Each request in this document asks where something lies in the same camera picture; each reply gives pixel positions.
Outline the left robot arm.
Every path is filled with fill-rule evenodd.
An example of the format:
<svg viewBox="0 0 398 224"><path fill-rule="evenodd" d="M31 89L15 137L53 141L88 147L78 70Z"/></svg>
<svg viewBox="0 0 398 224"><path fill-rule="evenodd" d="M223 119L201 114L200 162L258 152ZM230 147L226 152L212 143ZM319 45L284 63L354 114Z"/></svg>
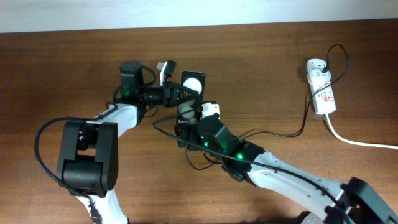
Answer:
<svg viewBox="0 0 398 224"><path fill-rule="evenodd" d="M70 118L64 125L57 177L86 207L93 223L129 223L114 189L118 178L118 139L157 105L180 106L203 98L205 74L182 73L169 80L175 62L160 64L160 74L137 61L120 65L121 85L109 108L93 119Z"/></svg>

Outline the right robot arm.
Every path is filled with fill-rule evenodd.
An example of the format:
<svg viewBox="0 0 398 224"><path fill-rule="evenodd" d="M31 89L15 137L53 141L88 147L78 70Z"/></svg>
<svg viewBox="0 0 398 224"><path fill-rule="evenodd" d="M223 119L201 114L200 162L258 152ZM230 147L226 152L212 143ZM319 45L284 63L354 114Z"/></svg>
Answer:
<svg viewBox="0 0 398 224"><path fill-rule="evenodd" d="M272 190L305 207L322 223L397 223L397 214L365 181L344 184L315 176L247 140L240 140L214 114L175 126L178 139L207 149L238 182Z"/></svg>

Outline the black smartphone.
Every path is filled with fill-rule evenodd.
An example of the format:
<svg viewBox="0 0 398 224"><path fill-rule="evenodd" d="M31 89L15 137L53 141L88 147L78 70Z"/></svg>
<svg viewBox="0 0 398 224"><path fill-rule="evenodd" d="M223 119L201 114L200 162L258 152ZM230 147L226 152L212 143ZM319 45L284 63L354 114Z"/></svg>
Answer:
<svg viewBox="0 0 398 224"><path fill-rule="evenodd" d="M199 121L200 115L194 110L203 101L206 75L201 72L184 70L181 76L181 85L189 90L196 91L197 95L189 93L188 101L179 104L178 114L185 112L176 119L176 124L195 124Z"/></svg>

